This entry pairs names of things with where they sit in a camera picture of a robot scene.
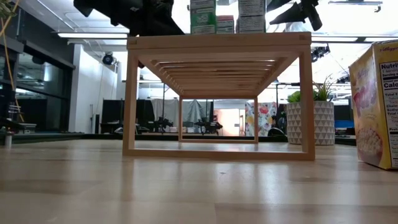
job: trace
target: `green plant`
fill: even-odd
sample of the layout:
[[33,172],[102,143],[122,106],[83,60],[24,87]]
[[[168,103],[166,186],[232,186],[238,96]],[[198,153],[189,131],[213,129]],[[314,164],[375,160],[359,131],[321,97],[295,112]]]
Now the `green plant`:
[[7,19],[9,16],[16,16],[17,14],[12,11],[12,6],[10,4],[11,0],[0,0],[0,18]]
[[[316,86],[318,91],[313,90],[312,95],[313,95],[313,100],[314,101],[328,101],[329,95],[331,93],[330,87],[332,83],[328,83],[327,80],[330,78],[330,76],[325,78],[325,81],[323,84],[319,85],[315,82],[313,84]],[[296,91],[290,96],[287,97],[287,101],[289,103],[295,103],[295,102],[300,102],[301,100],[301,93],[300,91]]]
[[[318,93],[315,90],[312,91],[312,96],[313,96],[314,101],[318,100]],[[287,101],[289,103],[300,102],[300,100],[301,100],[301,92],[300,91],[295,91],[293,94],[291,94],[290,96],[287,97]]]
[[322,85],[319,85],[315,82],[313,84],[317,87],[317,99],[318,101],[328,101],[329,95],[331,93],[330,87],[332,82],[328,83],[327,80],[330,78],[330,75],[325,78],[325,81]]

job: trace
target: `box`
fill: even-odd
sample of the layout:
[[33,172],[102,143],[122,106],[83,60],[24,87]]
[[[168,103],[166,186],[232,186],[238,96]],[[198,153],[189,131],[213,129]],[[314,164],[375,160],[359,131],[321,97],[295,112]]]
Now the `box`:
[[170,127],[171,133],[177,133],[177,127]]
[[191,34],[216,33],[216,0],[190,0]]
[[238,7],[239,18],[236,32],[250,34],[266,31],[264,0],[239,0]]
[[378,42],[349,68],[358,157],[398,168],[398,42]]
[[187,133],[195,133],[195,128],[187,128]]
[[234,34],[234,16],[217,16],[217,34]]

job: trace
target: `green box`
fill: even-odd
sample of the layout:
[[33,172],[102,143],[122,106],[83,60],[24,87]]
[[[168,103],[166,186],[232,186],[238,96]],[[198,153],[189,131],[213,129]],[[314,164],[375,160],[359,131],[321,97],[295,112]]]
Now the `green box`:
[[191,34],[215,34],[217,26],[215,0],[191,0]]

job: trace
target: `plant pot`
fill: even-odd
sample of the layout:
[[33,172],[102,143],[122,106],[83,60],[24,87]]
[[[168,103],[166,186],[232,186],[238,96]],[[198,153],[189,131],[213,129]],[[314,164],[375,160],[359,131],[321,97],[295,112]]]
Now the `plant pot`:
[[[332,102],[314,101],[315,144],[335,144],[335,106]],[[287,139],[291,144],[301,144],[301,104],[287,104]]]

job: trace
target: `wooden frame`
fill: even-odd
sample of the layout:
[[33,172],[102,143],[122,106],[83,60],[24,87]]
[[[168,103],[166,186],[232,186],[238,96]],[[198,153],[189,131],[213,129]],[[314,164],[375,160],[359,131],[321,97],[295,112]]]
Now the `wooden frame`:
[[[312,98],[311,33],[181,35],[131,37],[124,112],[124,156],[197,157],[208,159],[314,160],[315,140]],[[143,63],[162,82],[180,95],[179,127],[182,130],[183,99],[254,99],[297,58],[300,59],[302,94],[302,152],[210,152],[148,150],[134,147],[137,65]],[[258,113],[254,117],[259,142]],[[183,139],[181,131],[178,140]],[[196,140],[195,142],[212,142]],[[237,141],[217,141],[235,143]]]

